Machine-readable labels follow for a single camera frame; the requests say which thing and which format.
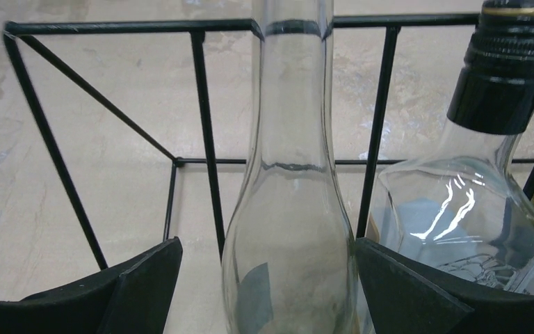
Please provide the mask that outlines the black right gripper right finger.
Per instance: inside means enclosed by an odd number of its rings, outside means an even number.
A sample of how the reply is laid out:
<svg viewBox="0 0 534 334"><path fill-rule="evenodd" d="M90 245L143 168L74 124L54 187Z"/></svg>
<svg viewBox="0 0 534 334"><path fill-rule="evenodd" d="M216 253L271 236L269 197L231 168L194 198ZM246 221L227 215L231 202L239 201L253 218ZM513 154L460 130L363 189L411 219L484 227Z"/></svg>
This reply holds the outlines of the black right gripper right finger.
<svg viewBox="0 0 534 334"><path fill-rule="evenodd" d="M377 333L534 333L534 296L463 280L367 238L355 246Z"/></svg>

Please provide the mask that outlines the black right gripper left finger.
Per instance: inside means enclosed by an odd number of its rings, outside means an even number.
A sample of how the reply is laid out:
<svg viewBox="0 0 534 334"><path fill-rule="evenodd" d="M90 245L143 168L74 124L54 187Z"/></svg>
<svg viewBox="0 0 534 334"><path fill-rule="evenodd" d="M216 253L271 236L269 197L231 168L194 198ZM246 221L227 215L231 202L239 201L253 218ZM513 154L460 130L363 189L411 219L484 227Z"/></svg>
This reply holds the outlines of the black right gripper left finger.
<svg viewBox="0 0 534 334"><path fill-rule="evenodd" d="M0 301L0 333L162 333L182 255L174 237L66 285Z"/></svg>

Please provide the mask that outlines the square clear liquor bottle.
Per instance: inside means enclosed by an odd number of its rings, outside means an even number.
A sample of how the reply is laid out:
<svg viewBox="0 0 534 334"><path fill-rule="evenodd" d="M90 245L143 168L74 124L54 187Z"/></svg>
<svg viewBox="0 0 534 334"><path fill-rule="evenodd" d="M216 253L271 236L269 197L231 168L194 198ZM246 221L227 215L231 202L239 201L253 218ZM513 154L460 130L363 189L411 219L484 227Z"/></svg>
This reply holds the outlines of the square clear liquor bottle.
<svg viewBox="0 0 534 334"><path fill-rule="evenodd" d="M382 170L368 239L453 276L534 296L534 206L509 172L534 113L534 1L486 1L439 142Z"/></svg>

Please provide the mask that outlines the tall clear glass bottle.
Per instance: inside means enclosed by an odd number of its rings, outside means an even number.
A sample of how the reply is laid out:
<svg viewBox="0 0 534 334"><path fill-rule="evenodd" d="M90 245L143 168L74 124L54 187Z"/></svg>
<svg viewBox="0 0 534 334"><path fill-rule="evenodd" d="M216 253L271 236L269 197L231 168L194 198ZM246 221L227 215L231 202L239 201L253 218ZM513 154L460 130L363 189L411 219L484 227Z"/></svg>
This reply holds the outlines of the tall clear glass bottle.
<svg viewBox="0 0 534 334"><path fill-rule="evenodd" d="M357 333L355 237L332 149L332 1L254 1L253 121L226 233L230 333Z"/></svg>

